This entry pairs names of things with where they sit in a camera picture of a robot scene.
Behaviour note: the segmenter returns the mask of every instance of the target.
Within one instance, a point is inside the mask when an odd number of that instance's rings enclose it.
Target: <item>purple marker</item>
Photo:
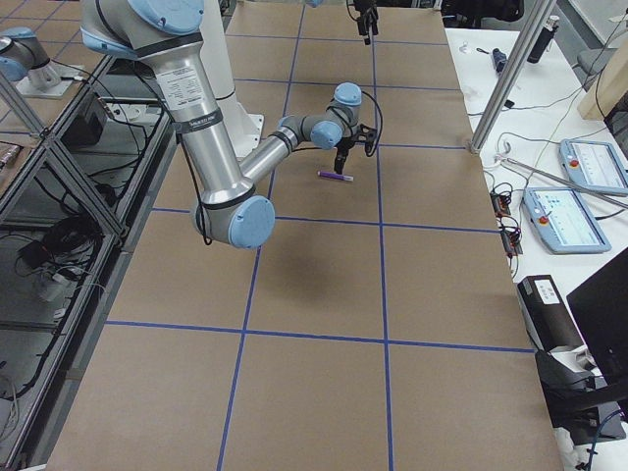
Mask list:
[[[343,182],[353,182],[353,177],[351,175],[338,175],[333,174],[332,172],[325,172],[323,170],[319,170],[318,176],[323,179],[332,179],[332,180],[342,180]]]

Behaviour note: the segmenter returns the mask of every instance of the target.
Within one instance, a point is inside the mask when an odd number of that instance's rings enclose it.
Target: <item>black bag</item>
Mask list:
[[[466,25],[480,27],[482,18],[516,22],[523,17],[523,0],[444,0],[443,15],[460,15]]]

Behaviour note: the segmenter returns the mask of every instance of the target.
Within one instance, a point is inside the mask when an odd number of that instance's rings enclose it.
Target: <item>white table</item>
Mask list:
[[[467,112],[470,115],[482,113],[497,83],[497,74],[493,68],[491,55],[478,52],[477,48],[493,51],[497,47],[509,55],[517,38],[517,32],[448,29],[446,34],[460,88],[464,93]],[[555,100],[567,97],[579,87],[580,82],[576,79],[570,65],[557,45],[553,43],[538,64],[525,64],[508,98],[514,101],[514,107],[548,105]],[[577,105],[583,96],[584,92],[580,91],[549,108],[502,112],[480,153],[483,166],[495,177],[496,183],[508,182],[515,189],[523,188],[525,184],[522,178],[512,172],[508,172],[501,166],[495,167],[497,140],[503,132],[515,132],[535,139],[561,141],[564,138],[574,138],[603,130],[587,139],[611,142],[618,154],[622,156],[621,150],[602,122],[584,121],[578,114]],[[563,117],[565,117],[564,120],[556,128]],[[469,119],[471,127],[475,129],[480,116],[470,116]],[[530,142],[512,135],[505,135],[500,141],[500,152],[504,151],[505,141],[511,146],[509,157],[566,179],[559,163],[557,145],[546,146],[545,142]],[[528,175],[528,172],[523,169],[512,166],[510,168]],[[489,187],[493,184],[489,176],[487,176],[487,184]],[[530,186],[556,185],[553,181],[536,175],[530,179]],[[612,244],[609,252],[591,255],[551,254],[538,239],[525,213],[523,213],[524,217],[521,217],[522,213],[519,211],[521,194],[521,191],[515,191],[510,204],[513,216],[521,223],[523,233],[521,242],[523,255],[518,257],[518,270],[513,279],[515,283],[530,275],[550,274],[564,297],[628,246],[628,211],[626,211],[614,218],[600,221],[603,232]],[[610,214],[619,209],[588,195],[585,195],[585,200],[596,216]],[[517,261],[514,261],[513,268],[516,266]],[[626,463],[628,463],[628,441],[599,444],[597,451],[600,454],[594,460],[595,470],[625,471]]]

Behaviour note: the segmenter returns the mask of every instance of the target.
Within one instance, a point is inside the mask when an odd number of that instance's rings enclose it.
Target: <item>floor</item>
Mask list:
[[[350,79],[380,150],[284,162],[257,251],[203,246],[176,155],[47,469],[561,469],[441,19],[380,15],[370,48],[343,7],[238,5],[264,133]]]

